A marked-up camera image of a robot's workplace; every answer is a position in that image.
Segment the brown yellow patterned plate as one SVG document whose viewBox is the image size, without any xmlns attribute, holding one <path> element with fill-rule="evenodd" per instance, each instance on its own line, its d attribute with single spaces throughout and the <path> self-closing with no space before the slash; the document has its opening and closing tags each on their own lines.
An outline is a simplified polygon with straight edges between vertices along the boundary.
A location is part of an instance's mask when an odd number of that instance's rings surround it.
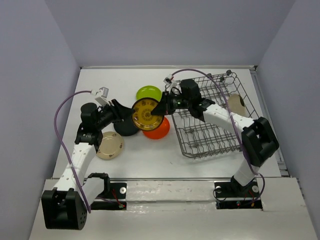
<svg viewBox="0 0 320 240">
<path fill-rule="evenodd" d="M 138 129 L 149 132 L 157 129 L 162 124 L 165 118 L 163 115 L 151 114 L 158 103 L 156 99 L 144 97 L 133 104 L 134 113 L 131 119 Z"/>
</svg>

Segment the cream plate with black blot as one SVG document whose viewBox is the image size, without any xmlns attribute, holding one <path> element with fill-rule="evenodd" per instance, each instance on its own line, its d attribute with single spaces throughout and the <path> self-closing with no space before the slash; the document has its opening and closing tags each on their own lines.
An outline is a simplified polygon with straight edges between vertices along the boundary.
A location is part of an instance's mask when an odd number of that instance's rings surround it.
<svg viewBox="0 0 320 240">
<path fill-rule="evenodd" d="M 239 94 L 231 94 L 227 100 L 230 110 L 240 116 L 246 117 L 246 106 L 243 98 Z"/>
</svg>

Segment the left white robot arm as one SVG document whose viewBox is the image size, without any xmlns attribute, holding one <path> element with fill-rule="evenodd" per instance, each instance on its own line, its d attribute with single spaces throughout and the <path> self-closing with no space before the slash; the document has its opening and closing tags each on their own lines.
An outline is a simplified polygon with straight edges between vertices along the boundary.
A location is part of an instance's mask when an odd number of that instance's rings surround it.
<svg viewBox="0 0 320 240">
<path fill-rule="evenodd" d="M 122 122 L 134 112 L 116 99 L 103 106 L 89 102 L 81 106 L 72 153 L 68 165 L 51 190 L 45 190 L 41 204 L 45 227 L 55 230 L 82 230 L 97 197 L 110 194 L 111 185 L 106 173 L 91 173 L 87 169 L 102 143 L 102 130 L 111 123 Z"/>
</svg>

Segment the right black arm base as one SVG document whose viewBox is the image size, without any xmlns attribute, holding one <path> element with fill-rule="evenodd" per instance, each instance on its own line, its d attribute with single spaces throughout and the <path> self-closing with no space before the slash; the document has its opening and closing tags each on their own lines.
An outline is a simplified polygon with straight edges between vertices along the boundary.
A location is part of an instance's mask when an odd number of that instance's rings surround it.
<svg viewBox="0 0 320 240">
<path fill-rule="evenodd" d="M 218 181 L 214 183 L 212 195 L 217 210 L 263 209 L 260 189 L 256 181 L 251 182 L 245 190 L 235 192 L 231 183 Z"/>
</svg>

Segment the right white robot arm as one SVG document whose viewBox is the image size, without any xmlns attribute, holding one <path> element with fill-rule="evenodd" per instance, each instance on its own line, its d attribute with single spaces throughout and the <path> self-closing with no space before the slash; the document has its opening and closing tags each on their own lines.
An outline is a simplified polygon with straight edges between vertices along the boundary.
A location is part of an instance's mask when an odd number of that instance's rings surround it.
<svg viewBox="0 0 320 240">
<path fill-rule="evenodd" d="M 184 79 L 179 84 L 180 94 L 164 91 L 152 115 L 172 115 L 178 109 L 187 109 L 192 117 L 204 123 L 216 125 L 235 134 L 244 160 L 231 177 L 230 190 L 235 196 L 242 196 L 249 184 L 259 173 L 261 166 L 278 149 L 279 142 L 270 125 L 264 118 L 252 119 L 234 113 L 229 106 L 221 107 L 201 95 L 198 84 L 193 79 Z"/>
</svg>

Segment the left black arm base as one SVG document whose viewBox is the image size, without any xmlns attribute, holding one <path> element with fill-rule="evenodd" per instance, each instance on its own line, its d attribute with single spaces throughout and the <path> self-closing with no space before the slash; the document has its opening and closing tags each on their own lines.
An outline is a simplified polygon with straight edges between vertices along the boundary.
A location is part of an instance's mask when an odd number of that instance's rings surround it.
<svg viewBox="0 0 320 240">
<path fill-rule="evenodd" d="M 127 209 L 127 183 L 111 182 L 110 190 L 101 193 L 91 204 L 92 211 L 123 211 Z"/>
</svg>

